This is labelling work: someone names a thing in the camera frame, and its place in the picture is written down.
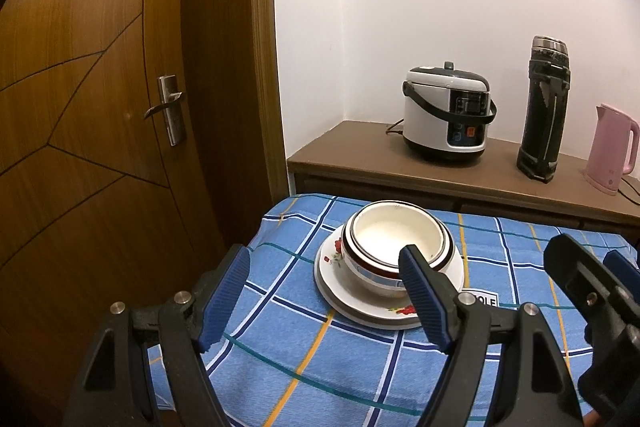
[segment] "floral pattern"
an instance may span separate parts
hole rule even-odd
[[[396,312],[397,314],[402,314],[402,315],[415,314],[415,308],[414,308],[414,305],[412,305],[412,304],[409,304],[408,306],[405,306],[404,308],[389,308],[388,310],[390,312]]]
[[[323,257],[323,260],[326,263],[329,264],[337,264],[338,268],[342,268],[342,264],[340,263],[340,261],[342,261],[342,242],[340,239],[338,239],[335,243],[335,252],[331,254],[331,257],[329,257],[328,255],[325,255]]]

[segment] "door handle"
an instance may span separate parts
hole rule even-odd
[[[182,108],[180,107],[180,102],[186,93],[178,91],[178,80],[174,74],[158,77],[158,91],[160,92],[160,103],[146,110],[144,120],[151,115],[162,112],[166,132],[169,135],[169,143],[173,147],[186,138]]]
[[[154,107],[150,107],[149,109],[146,110],[145,120],[149,118],[152,114],[156,114],[157,112],[160,112],[162,110],[165,110],[171,107],[172,105],[174,105],[174,103],[178,103],[181,97],[182,97],[181,91],[169,93],[169,97],[166,102],[159,103],[158,105],[155,105]]]

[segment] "label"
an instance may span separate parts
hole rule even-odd
[[[483,304],[488,306],[499,306],[500,302],[498,301],[498,294],[496,292],[490,292],[489,290],[479,290],[476,288],[462,288],[463,292],[473,293]]]

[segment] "rice cooker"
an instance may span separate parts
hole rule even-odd
[[[420,66],[402,84],[404,141],[429,159],[470,160],[484,151],[486,126],[497,108],[489,83],[479,74]]]

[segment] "rice cooker handle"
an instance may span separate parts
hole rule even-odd
[[[485,116],[473,116],[470,114],[458,114],[455,112],[444,111],[439,107],[428,102],[418,94],[415,87],[411,82],[404,81],[402,84],[402,93],[408,96],[415,103],[417,103],[421,109],[428,112],[430,115],[435,116],[439,120],[444,120],[449,123],[463,123],[466,125],[487,125],[494,121],[495,115],[498,113],[497,107],[492,100],[489,106],[490,113]]]

